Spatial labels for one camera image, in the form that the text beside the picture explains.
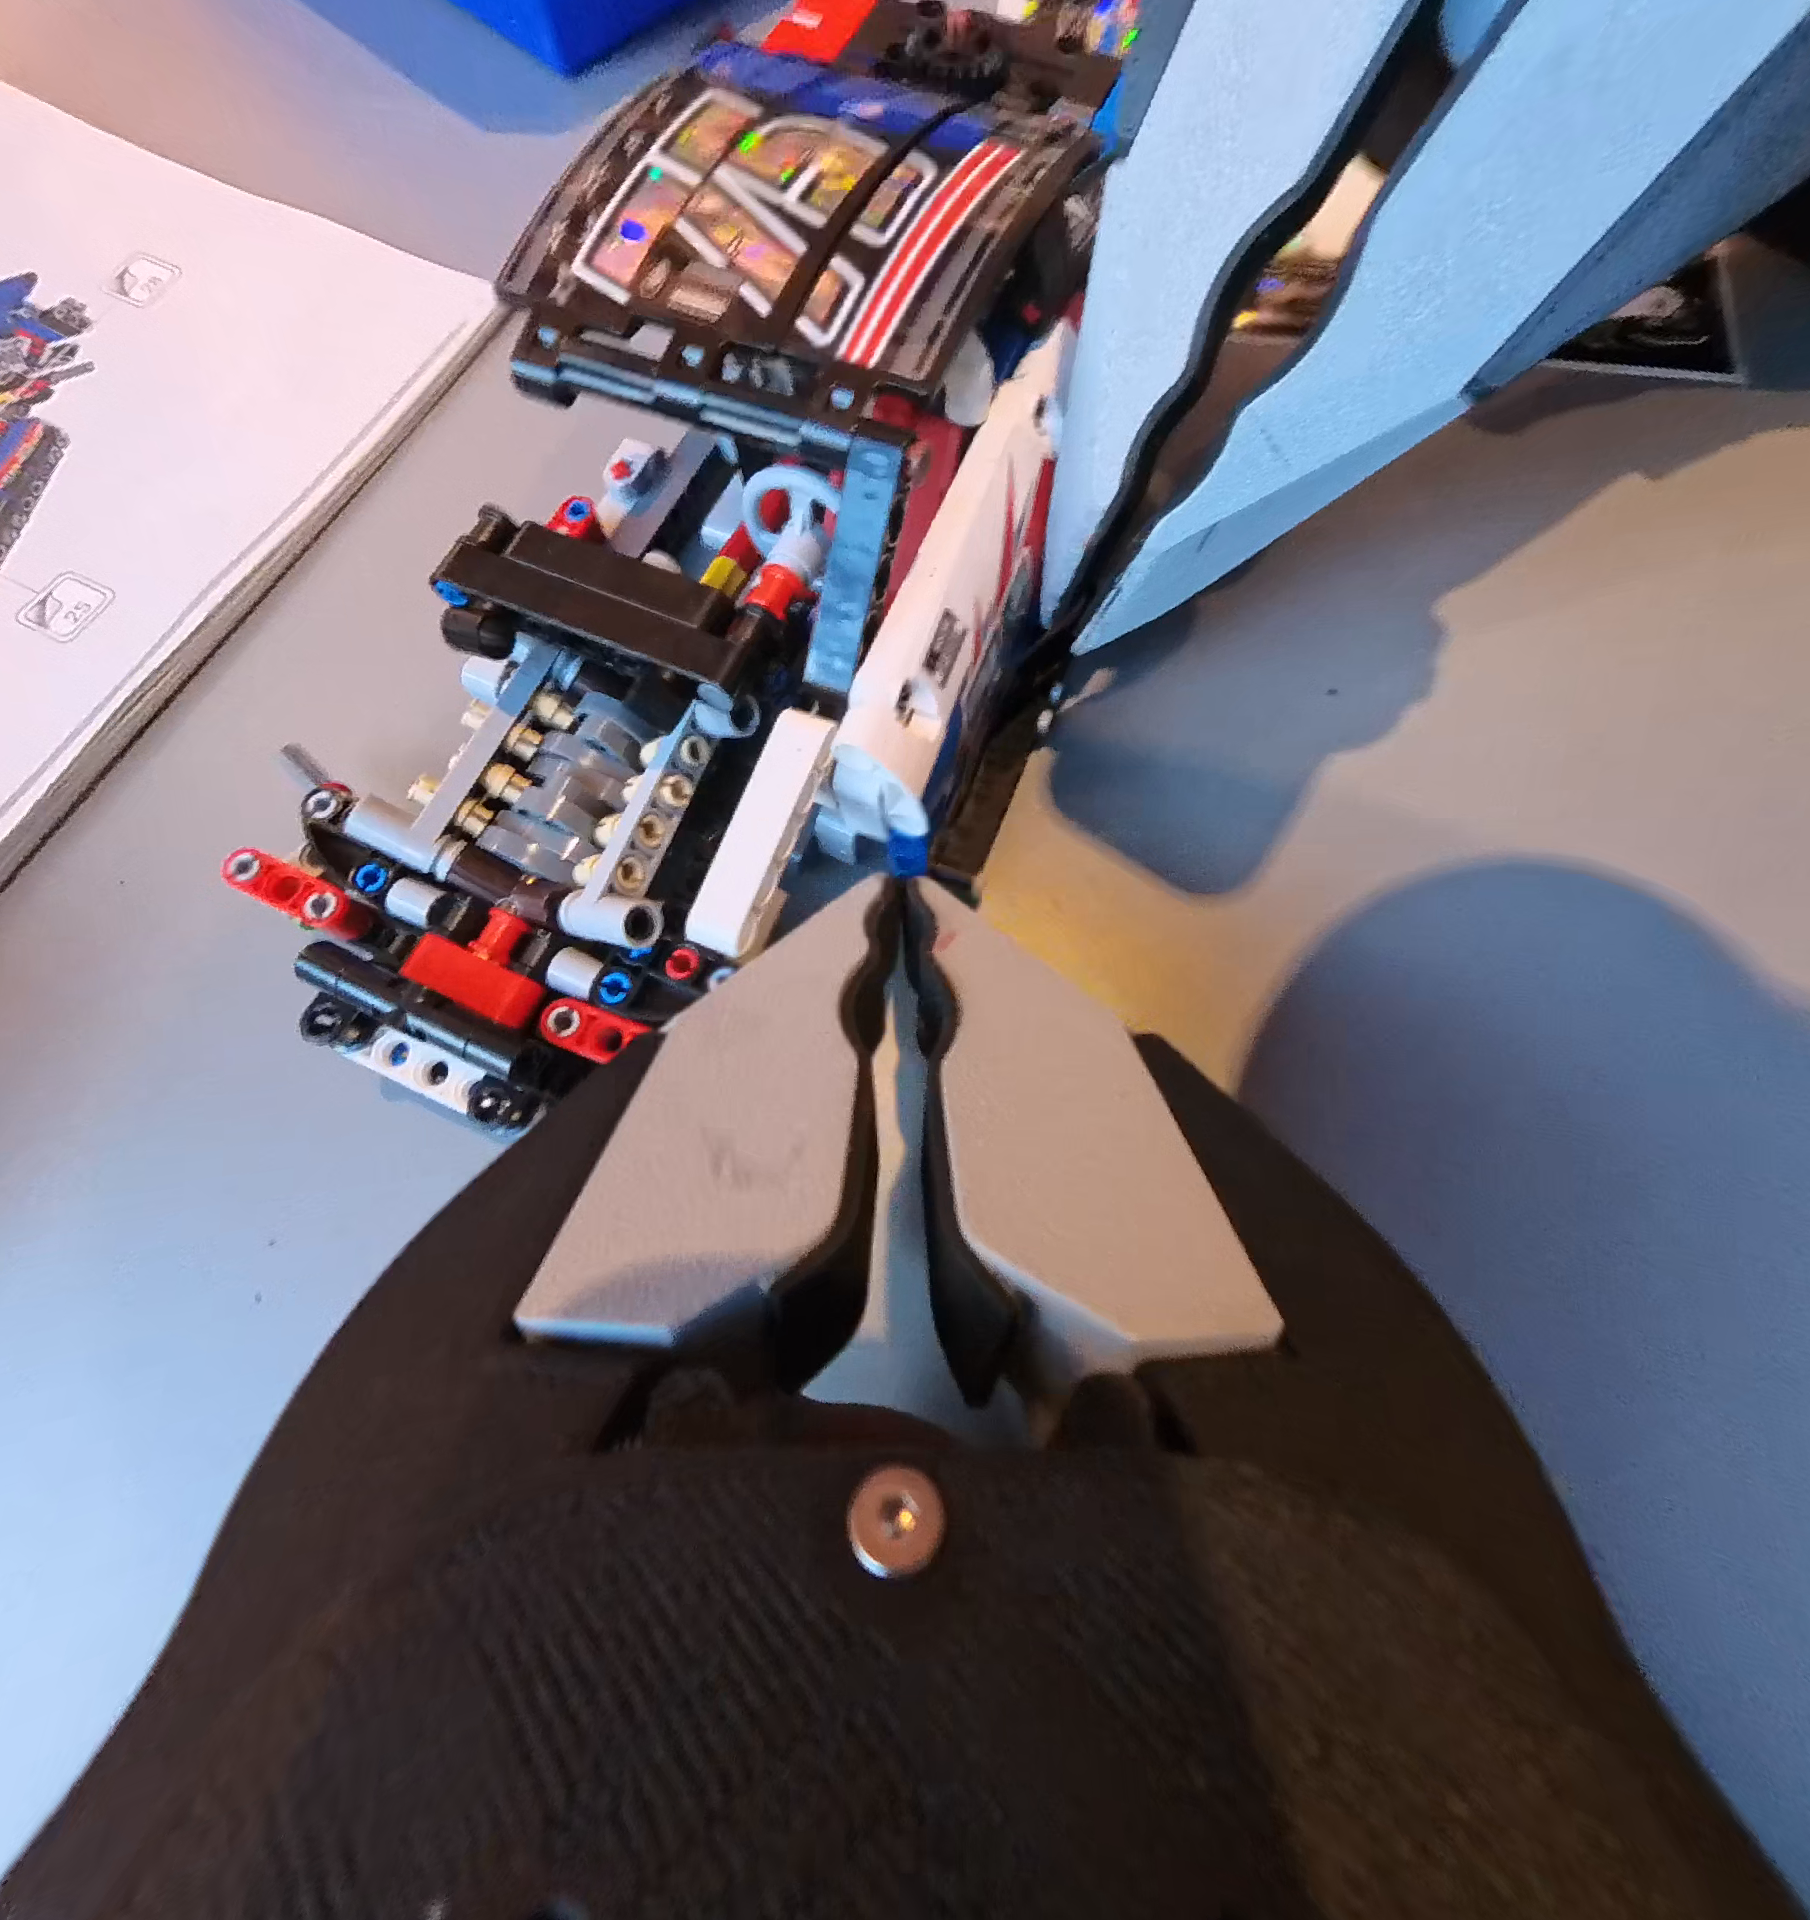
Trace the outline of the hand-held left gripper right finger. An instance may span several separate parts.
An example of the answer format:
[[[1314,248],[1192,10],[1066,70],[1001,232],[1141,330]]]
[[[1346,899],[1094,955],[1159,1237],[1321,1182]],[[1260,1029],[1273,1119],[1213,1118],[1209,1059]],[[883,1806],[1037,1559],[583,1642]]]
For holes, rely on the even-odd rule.
[[[1283,1317],[1133,1035],[951,893],[908,883],[932,1320],[967,1405],[1271,1353]]]

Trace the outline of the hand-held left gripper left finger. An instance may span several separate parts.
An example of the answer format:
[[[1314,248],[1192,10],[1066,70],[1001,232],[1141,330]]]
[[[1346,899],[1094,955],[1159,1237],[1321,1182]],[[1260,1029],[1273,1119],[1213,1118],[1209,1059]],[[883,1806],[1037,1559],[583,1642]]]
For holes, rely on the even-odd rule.
[[[865,881],[678,1016],[517,1304],[521,1336],[782,1390],[838,1358],[870,1290],[896,937],[896,884]]]

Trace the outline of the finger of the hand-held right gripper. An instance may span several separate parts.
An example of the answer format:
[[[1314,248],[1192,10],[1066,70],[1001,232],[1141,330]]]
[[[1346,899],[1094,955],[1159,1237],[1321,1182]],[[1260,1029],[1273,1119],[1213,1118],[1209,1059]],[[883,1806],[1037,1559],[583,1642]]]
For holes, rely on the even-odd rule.
[[[1046,523],[1042,614],[1056,633],[1109,583],[1233,302],[1324,201],[1417,12],[1397,3],[1143,8]]]
[[[1810,176],[1810,3],[1507,5],[1389,172],[1317,321],[1168,502],[1090,653],[1172,611]]]

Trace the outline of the holographic sticker sheet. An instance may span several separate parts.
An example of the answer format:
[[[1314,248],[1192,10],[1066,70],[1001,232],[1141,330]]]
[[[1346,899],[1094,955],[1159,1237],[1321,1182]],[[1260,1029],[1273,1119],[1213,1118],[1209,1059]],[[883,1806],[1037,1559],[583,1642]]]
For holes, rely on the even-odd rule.
[[[1382,180],[1385,172],[1367,157],[1344,165],[1324,205],[1262,268],[1254,292],[1233,318],[1235,344],[1294,349],[1302,342],[1317,321]],[[1738,385],[1722,253],[1711,248],[1643,289],[1575,334],[1543,365]]]

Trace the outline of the toy brick race car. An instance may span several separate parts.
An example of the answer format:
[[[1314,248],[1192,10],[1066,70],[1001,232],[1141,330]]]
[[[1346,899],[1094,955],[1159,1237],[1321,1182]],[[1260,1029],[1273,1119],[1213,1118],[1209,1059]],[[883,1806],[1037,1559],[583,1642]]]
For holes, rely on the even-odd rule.
[[[595,492],[431,575],[460,741],[297,750],[223,883],[301,1036],[517,1134],[775,938],[816,851],[966,886],[1042,677],[1066,395],[1137,5],[784,5],[605,112],[496,280],[515,387],[628,407]]]

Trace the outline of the grey desk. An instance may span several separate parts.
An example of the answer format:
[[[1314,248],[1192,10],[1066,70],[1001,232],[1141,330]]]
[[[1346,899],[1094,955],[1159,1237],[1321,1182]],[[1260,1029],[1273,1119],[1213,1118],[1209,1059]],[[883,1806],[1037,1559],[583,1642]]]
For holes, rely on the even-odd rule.
[[[0,896],[0,1877],[316,1353],[490,1142],[295,1033],[220,886],[401,793],[429,568],[614,438],[493,344]],[[1169,1039],[1476,1340],[1810,1908],[1810,390],[1510,389],[1100,654],[994,924]]]

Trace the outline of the blue plastic bin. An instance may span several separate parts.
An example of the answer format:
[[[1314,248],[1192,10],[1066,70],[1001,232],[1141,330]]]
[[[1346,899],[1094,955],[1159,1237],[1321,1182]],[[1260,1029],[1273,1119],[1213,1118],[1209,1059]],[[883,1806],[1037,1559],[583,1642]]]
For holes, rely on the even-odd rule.
[[[705,3],[308,3],[307,10],[394,70],[508,50],[571,80],[659,29],[719,14]]]

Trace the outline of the open instruction booklet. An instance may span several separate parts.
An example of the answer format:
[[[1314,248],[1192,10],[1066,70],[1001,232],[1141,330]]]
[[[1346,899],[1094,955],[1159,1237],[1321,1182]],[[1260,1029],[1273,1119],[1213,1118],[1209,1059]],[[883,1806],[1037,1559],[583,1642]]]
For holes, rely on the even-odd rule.
[[[0,889],[496,309],[0,83]]]

